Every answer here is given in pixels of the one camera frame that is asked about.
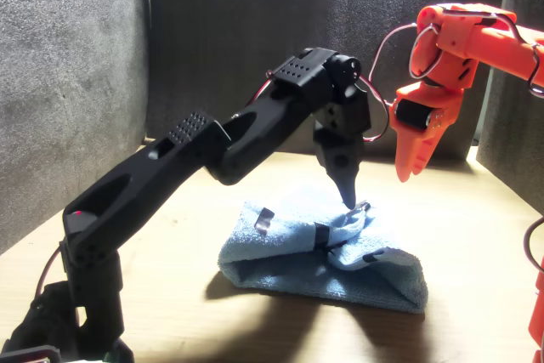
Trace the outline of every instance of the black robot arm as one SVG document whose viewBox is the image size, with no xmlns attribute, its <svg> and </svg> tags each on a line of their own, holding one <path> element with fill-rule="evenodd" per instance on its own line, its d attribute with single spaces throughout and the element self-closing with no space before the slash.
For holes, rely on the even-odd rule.
<svg viewBox="0 0 544 363">
<path fill-rule="evenodd" d="M 366 93 L 354 87 L 359 74 L 355 58 L 306 49 L 273 71 L 266 90 L 225 124 L 193 112 L 114 167 L 65 208 L 60 253 L 67 281 L 46 286 L 32 302 L 4 344 L 0 363 L 25 361 L 25 353 L 34 358 L 40 348 L 51 354 L 51 346 L 64 361 L 133 361 L 120 339 L 118 248 L 198 169 L 206 167 L 221 183 L 235 184 L 312 114 L 320 163 L 353 208 L 361 134 L 370 128 Z M 77 307 L 87 313 L 82 326 Z"/>
</svg>

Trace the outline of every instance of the light blue cloth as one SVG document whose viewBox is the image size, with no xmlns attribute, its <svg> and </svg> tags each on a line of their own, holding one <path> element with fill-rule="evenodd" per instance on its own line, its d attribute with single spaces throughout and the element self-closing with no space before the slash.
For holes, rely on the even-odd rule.
<svg viewBox="0 0 544 363">
<path fill-rule="evenodd" d="M 400 249 L 394 226 L 382 223 L 374 207 L 346 215 L 333 193 L 305 189 L 276 203 L 246 202 L 219 254 L 223 274 L 243 288 L 422 313 L 428 299 L 422 266 Z M 264 207 L 275 214 L 266 234 L 255 228 Z M 331 227 L 327 246 L 340 247 L 314 250 L 315 222 Z"/>
</svg>

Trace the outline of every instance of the red wire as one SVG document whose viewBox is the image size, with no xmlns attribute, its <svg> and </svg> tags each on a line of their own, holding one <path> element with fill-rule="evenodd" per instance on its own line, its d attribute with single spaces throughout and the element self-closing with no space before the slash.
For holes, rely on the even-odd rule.
<svg viewBox="0 0 544 363">
<path fill-rule="evenodd" d="M 268 80 L 267 82 L 265 82 L 263 84 L 263 86 L 261 88 L 259 88 L 258 91 L 255 93 L 255 95 L 253 95 L 253 97 L 249 100 L 249 102 L 246 104 L 246 106 L 254 103 L 255 99 L 257 99 L 259 97 L 259 95 L 262 94 L 264 92 L 264 90 L 270 85 L 270 82 L 271 82 L 271 80 Z"/>
<path fill-rule="evenodd" d="M 388 108 L 387 103 L 385 102 L 385 99 L 383 99 L 382 95 L 378 92 L 378 90 L 374 87 L 374 85 L 372 85 L 372 82 L 368 81 L 363 76 L 360 76 L 359 79 L 362 82 L 364 82 L 365 85 L 371 90 L 371 93 L 374 96 L 374 98 L 376 98 L 378 101 L 380 101 L 382 103 L 383 109 L 385 110 L 386 122 L 385 122 L 385 128 L 382 130 L 382 132 L 379 133 L 378 135 L 371 136 L 370 138 L 363 137 L 363 140 L 365 142 L 374 142 L 375 140 L 380 139 L 383 136 L 383 134 L 385 133 L 385 131 L 388 130 L 388 127 L 389 127 L 389 108 Z"/>
<path fill-rule="evenodd" d="M 42 286 L 43 286 L 43 282 L 45 281 L 45 277 L 47 276 L 47 274 L 49 272 L 49 269 L 51 268 L 51 264 L 53 263 L 54 259 L 57 257 L 57 255 L 59 255 L 59 252 L 60 252 L 60 247 L 57 247 L 57 249 L 54 250 L 53 255 L 51 256 L 51 258 L 45 264 L 45 268 L 43 268 L 43 272 L 42 272 L 42 275 L 40 276 L 40 280 L 37 282 L 36 293 L 34 294 L 35 299 L 37 297 L 39 297 L 40 294 L 42 293 Z"/>
</svg>

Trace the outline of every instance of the gray fabric panel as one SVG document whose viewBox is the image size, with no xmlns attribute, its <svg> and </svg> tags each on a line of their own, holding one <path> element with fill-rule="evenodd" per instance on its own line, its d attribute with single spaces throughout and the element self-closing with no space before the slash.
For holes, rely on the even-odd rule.
<svg viewBox="0 0 544 363">
<path fill-rule="evenodd" d="M 542 0 L 505 0 L 518 23 L 544 31 Z M 478 160 L 531 206 L 544 213 L 544 99 L 527 82 L 495 71 L 478 149 Z"/>
<path fill-rule="evenodd" d="M 0 252 L 139 146 L 144 11 L 143 0 L 0 0 Z"/>
<path fill-rule="evenodd" d="M 501 0 L 151 0 L 150 103 L 148 133 L 159 137 L 177 117 L 202 108 L 221 120 L 238 111 L 264 82 L 264 73 L 308 46 L 332 48 L 361 59 L 368 72 L 381 38 L 409 23 L 430 3 Z M 382 54 L 376 85 L 387 99 L 412 83 L 407 60 L 412 33 L 394 37 Z M 437 156 L 466 157 L 484 97 L 487 69 L 481 67 L 467 92 L 458 123 L 443 138 Z M 371 103 L 378 131 L 381 107 Z M 311 122 L 285 146 L 313 152 Z M 394 154 L 396 136 L 367 146 L 372 155 Z"/>
</svg>

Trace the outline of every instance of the cable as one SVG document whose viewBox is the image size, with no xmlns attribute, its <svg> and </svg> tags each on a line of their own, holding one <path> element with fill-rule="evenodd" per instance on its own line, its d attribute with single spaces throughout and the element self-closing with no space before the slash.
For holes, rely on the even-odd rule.
<svg viewBox="0 0 544 363">
<path fill-rule="evenodd" d="M 380 57 L 380 53 L 382 52 L 382 48 L 384 46 L 384 44 L 387 42 L 387 40 L 395 33 L 398 33 L 399 31 L 403 31 L 403 30 L 406 30 L 406 29 L 411 29 L 411 28 L 415 28 L 417 27 L 417 24 L 416 23 L 410 23 L 409 25 L 403 25 L 403 26 L 399 26 L 395 29 L 393 29 L 392 31 L 390 31 L 382 40 L 382 42 L 380 43 L 380 46 L 377 48 L 377 51 L 376 51 L 376 54 L 374 55 L 374 60 L 372 61 L 372 67 L 371 67 L 371 70 L 369 71 L 368 73 L 368 79 L 364 78 L 363 76 L 360 76 L 359 79 L 371 90 L 371 93 L 372 95 L 374 96 L 375 99 L 377 99 L 379 102 L 382 103 L 382 106 L 383 106 L 383 109 L 385 110 L 385 116 L 386 116 L 386 122 L 385 122 L 385 128 L 382 130 L 382 132 L 376 136 L 372 136 L 370 138 L 365 138 L 363 137 L 363 140 L 365 142 L 373 142 L 377 139 L 380 139 L 384 134 L 385 134 L 385 131 L 388 130 L 388 127 L 389 127 L 389 106 L 392 105 L 392 103 L 386 101 L 382 95 L 377 91 L 377 89 L 374 87 L 374 85 L 372 84 L 372 74 L 374 73 L 374 69 L 376 68 L 376 64 L 377 64 L 377 60 L 378 58 Z"/>
<path fill-rule="evenodd" d="M 363 140 L 365 142 L 374 142 L 375 140 L 380 139 L 383 136 L 383 134 L 385 133 L 385 131 L 387 131 L 388 128 L 389 128 L 389 108 L 388 108 L 388 103 L 385 102 L 385 99 L 383 99 L 382 95 L 377 91 L 377 89 L 374 88 L 374 85 L 372 84 L 372 82 L 368 81 L 363 76 L 359 76 L 359 79 L 362 82 L 364 82 L 365 85 L 371 90 L 372 95 L 374 95 L 374 98 L 376 98 L 378 101 L 380 101 L 382 103 L 383 109 L 385 110 L 386 121 L 385 121 L 385 127 L 383 128 L 382 132 L 379 133 L 378 135 L 372 136 L 370 138 L 363 137 Z"/>
<path fill-rule="evenodd" d="M 433 62 L 425 70 L 423 70 L 419 75 L 414 74 L 414 71 L 411 70 L 411 61 L 412 61 L 412 58 L 414 57 L 414 50 L 416 49 L 416 45 L 419 42 L 419 40 L 422 38 L 422 36 L 430 30 L 434 31 L 434 34 L 436 34 L 437 36 L 440 34 L 440 27 L 431 23 L 430 25 L 428 25 L 427 27 L 425 27 L 423 30 L 419 32 L 419 34 L 416 37 L 416 40 L 414 41 L 413 46 L 411 46 L 410 59 L 408 60 L 408 72 L 410 72 L 410 77 L 416 80 L 421 80 L 422 78 L 428 76 L 431 73 L 431 71 L 434 70 L 434 67 L 438 65 L 438 63 L 440 62 L 440 59 L 442 58 L 442 53 L 444 52 L 444 50 L 439 49 L 439 52 L 436 54 L 436 57 L 434 57 Z"/>
<path fill-rule="evenodd" d="M 530 227 L 525 231 L 524 235 L 524 251 L 525 256 L 529 259 L 530 263 L 533 264 L 536 269 L 538 269 L 542 274 L 544 274 L 544 269 L 541 267 L 541 265 L 535 260 L 535 257 L 533 257 L 533 253 L 530 251 L 530 236 L 533 234 L 533 231 L 536 230 L 536 228 L 544 224 L 544 217 L 541 217 L 540 219 L 536 220 L 533 224 L 530 225 Z"/>
<path fill-rule="evenodd" d="M 268 86 L 270 85 L 271 82 L 272 82 L 272 80 L 267 80 L 267 82 L 265 82 L 263 84 L 263 86 L 261 88 L 259 88 L 258 91 L 252 96 L 252 98 L 249 100 L 249 102 L 246 104 L 246 106 L 251 105 L 252 103 L 254 103 L 255 99 L 257 99 L 264 92 L 264 90 L 266 88 L 268 88 Z"/>
<path fill-rule="evenodd" d="M 57 247 L 57 249 L 54 250 L 53 255 L 51 255 L 51 257 L 49 258 L 49 261 L 45 264 L 45 267 L 43 267 L 42 275 L 40 276 L 40 280 L 37 282 L 36 294 L 34 295 L 34 299 L 39 297 L 40 294 L 42 293 L 42 287 L 43 287 L 43 283 L 45 282 L 45 277 L 47 276 L 54 259 L 57 258 L 57 255 L 59 255 L 59 252 L 60 252 L 60 247 Z"/>
<path fill-rule="evenodd" d="M 394 34 L 398 33 L 399 31 L 403 31 L 406 29 L 411 29 L 412 27 L 417 27 L 416 23 L 410 23 L 409 25 L 399 26 L 396 29 L 393 29 L 390 31 L 386 37 L 383 38 L 382 42 L 380 43 L 380 47 L 377 48 L 376 55 L 374 56 L 374 61 L 372 61 L 372 68 L 370 72 L 368 73 L 368 81 L 372 82 L 372 74 L 374 73 L 374 69 L 376 68 L 377 58 L 380 56 L 380 53 L 382 52 L 383 45 L 385 42 Z"/>
</svg>

